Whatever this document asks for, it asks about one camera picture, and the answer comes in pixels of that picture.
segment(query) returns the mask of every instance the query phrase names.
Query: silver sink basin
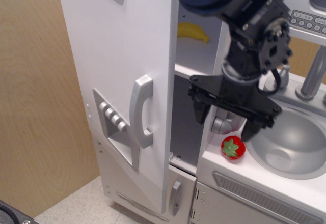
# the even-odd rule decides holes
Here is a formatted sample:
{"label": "silver sink basin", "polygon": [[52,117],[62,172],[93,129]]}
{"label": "silver sink basin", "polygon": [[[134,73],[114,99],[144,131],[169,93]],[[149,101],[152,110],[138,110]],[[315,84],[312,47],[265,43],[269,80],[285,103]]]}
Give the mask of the silver sink basin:
{"label": "silver sink basin", "polygon": [[246,147],[267,170],[291,179],[312,179],[326,172],[325,128],[311,116],[282,108],[273,128],[262,129]]}

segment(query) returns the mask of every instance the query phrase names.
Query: toy banana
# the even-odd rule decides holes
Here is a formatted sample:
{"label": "toy banana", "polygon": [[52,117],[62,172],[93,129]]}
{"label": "toy banana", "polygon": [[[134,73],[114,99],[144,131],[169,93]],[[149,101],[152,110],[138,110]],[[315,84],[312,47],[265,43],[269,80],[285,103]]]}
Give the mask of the toy banana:
{"label": "toy banana", "polygon": [[203,40],[205,43],[209,41],[209,36],[205,31],[196,24],[182,22],[178,24],[178,37],[190,37]]}

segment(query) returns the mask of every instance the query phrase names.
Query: floor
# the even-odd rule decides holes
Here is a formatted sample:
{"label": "floor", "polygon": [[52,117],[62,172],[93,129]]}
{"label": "floor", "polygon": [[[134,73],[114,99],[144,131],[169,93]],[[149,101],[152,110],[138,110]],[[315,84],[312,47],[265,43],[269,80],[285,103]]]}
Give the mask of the floor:
{"label": "floor", "polygon": [[153,224],[105,197],[97,177],[35,217],[40,224]]}

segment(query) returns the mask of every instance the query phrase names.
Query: red strawberry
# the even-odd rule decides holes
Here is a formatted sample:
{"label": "red strawberry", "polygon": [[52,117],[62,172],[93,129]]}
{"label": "red strawberry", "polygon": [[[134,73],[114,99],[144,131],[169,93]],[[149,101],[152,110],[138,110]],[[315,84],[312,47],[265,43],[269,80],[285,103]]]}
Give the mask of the red strawberry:
{"label": "red strawberry", "polygon": [[222,153],[229,159],[238,159],[243,156],[246,146],[237,136],[228,136],[221,145]]}

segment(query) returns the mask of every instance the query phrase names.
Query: plywood panel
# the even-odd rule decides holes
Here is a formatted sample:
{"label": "plywood panel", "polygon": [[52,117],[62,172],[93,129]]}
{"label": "plywood panel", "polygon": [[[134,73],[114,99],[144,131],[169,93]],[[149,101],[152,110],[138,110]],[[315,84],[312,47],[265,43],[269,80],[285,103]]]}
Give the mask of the plywood panel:
{"label": "plywood panel", "polygon": [[60,0],[0,0],[0,199],[36,216],[98,175]]}
{"label": "plywood panel", "polygon": [[306,77],[319,45],[298,38],[292,38],[289,46],[294,53],[289,59],[291,66],[290,72]]}

